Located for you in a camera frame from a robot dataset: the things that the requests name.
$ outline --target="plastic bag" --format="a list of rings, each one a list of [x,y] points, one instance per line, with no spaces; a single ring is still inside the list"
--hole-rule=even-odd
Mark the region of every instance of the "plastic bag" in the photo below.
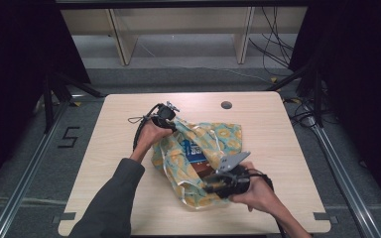
[[[221,199],[215,193],[208,194],[203,190],[203,182],[189,157],[197,155],[197,159],[200,159],[198,152],[201,152],[208,165],[216,170],[224,155],[241,152],[241,126],[227,123],[194,124],[179,117],[173,122],[178,131],[153,146],[152,163],[155,168],[167,176],[178,198],[190,207],[198,209],[228,202],[228,199]]]

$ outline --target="person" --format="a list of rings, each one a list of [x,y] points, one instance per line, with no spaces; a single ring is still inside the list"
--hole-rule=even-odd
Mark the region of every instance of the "person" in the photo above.
[[[131,156],[121,160],[113,177],[97,193],[68,237],[129,237],[135,191],[145,171],[141,162],[153,144],[172,134],[171,129],[160,128],[148,120]],[[242,165],[254,169],[250,162]],[[311,237],[262,178],[252,177],[248,190],[231,195],[229,200],[246,204],[249,211],[270,213],[291,237]]]

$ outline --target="round hole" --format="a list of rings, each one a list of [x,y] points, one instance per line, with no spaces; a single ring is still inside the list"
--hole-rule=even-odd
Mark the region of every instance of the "round hole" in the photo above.
[[[233,104],[231,104],[231,102],[229,102],[229,101],[221,102],[221,107],[224,109],[230,109],[232,106],[233,106]]]

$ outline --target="gray sleeve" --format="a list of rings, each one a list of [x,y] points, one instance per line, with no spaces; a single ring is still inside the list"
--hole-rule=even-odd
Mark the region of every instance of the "gray sleeve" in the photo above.
[[[69,237],[129,237],[135,191],[144,171],[141,164],[123,159]]]

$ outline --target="wooden table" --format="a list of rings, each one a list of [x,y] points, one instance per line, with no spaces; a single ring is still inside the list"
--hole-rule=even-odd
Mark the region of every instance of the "wooden table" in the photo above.
[[[68,235],[98,190],[111,178],[118,163],[132,152],[137,125],[130,117],[146,114],[156,103],[171,101],[177,115],[190,122],[229,122],[242,125],[246,159],[267,174],[284,204],[312,233],[327,232],[329,221],[315,220],[324,212],[312,175],[279,94],[276,92],[205,92],[117,94],[105,99],[78,172],[65,213],[74,220],[61,221],[61,235]],[[231,109],[221,102],[232,103]],[[132,235],[209,235],[277,233],[275,220],[263,212],[248,212],[243,204],[230,203],[203,210],[182,204],[167,178],[151,164],[152,151],[138,185],[132,211]]]

